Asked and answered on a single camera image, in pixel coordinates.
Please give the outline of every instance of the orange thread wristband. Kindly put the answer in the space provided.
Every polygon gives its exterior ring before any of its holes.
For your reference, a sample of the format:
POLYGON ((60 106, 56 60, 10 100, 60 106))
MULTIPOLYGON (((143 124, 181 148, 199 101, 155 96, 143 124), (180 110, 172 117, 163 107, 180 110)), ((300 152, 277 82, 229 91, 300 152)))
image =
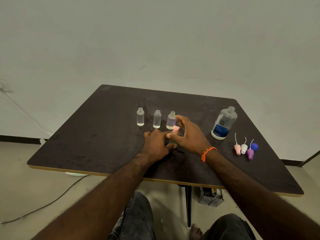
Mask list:
POLYGON ((216 149, 217 150, 217 148, 215 148, 215 147, 209 147, 208 149, 206 149, 204 152, 203 152, 203 155, 201 156, 201 161, 203 161, 203 162, 205 162, 206 161, 206 154, 210 151, 210 150, 212 150, 212 149, 216 149))

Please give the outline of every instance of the table leg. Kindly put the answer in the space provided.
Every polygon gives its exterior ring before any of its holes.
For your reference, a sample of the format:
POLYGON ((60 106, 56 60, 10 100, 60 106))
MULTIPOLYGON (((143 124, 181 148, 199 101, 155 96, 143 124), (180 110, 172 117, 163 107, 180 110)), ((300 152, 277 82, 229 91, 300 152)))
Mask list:
POLYGON ((186 219, 187 219, 187 227, 191 228, 191 193, 192 186, 185 186, 186 190, 186 219))

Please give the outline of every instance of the gray jeans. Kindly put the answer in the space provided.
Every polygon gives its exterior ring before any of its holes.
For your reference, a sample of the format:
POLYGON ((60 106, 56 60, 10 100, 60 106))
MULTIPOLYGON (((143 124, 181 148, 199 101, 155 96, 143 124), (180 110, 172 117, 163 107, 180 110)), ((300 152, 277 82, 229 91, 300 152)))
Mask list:
MULTIPOLYGON (((122 212, 118 222, 108 236, 108 240, 155 240, 153 215, 146 196, 134 192, 129 203, 122 212)), ((201 240, 254 240, 248 223, 235 214, 220 217, 207 230, 201 240)))

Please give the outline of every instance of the leg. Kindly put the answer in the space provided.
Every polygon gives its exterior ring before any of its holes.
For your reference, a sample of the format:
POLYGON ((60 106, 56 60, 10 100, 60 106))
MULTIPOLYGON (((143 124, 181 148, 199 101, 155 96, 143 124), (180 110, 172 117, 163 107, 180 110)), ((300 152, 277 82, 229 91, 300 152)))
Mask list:
POLYGON ((155 240, 153 215, 148 199, 140 192, 134 192, 125 207, 108 240, 155 240))
POLYGON ((191 227, 191 193, 192 186, 185 186, 186 190, 186 219, 187 219, 187 227, 191 227))
POLYGON ((235 214, 227 214, 220 217, 211 226, 205 234, 200 234, 201 230, 197 226, 192 225, 190 231, 190 240, 255 240, 254 233, 252 232, 248 223, 242 220, 235 214))

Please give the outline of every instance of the bottle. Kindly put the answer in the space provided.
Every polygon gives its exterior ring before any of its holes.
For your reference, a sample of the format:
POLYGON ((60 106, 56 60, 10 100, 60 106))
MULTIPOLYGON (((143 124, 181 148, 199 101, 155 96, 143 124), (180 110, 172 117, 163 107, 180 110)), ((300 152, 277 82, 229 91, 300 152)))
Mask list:
POLYGON ((176 125, 176 112, 171 111, 167 119, 167 129, 173 130, 174 125, 176 125))
POLYGON ((237 117, 234 107, 222 109, 212 128, 211 135, 218 140, 225 139, 237 117))
POLYGON ((142 108, 138 108, 138 111, 137 111, 137 125, 138 126, 144 125, 144 111, 142 108))
MULTIPOLYGON (((173 133, 173 134, 175 134, 175 135, 179 135, 179 129, 180 129, 179 126, 174 125, 174 126, 173 126, 173 131, 172 131, 171 133, 173 133)), ((175 141, 169 139, 169 143, 168 143, 168 144, 171 144, 171 143, 175 143, 175 144, 176 144, 175 141)))
POLYGON ((153 128, 159 129, 161 124, 161 113, 160 110, 156 110, 153 115, 153 128))

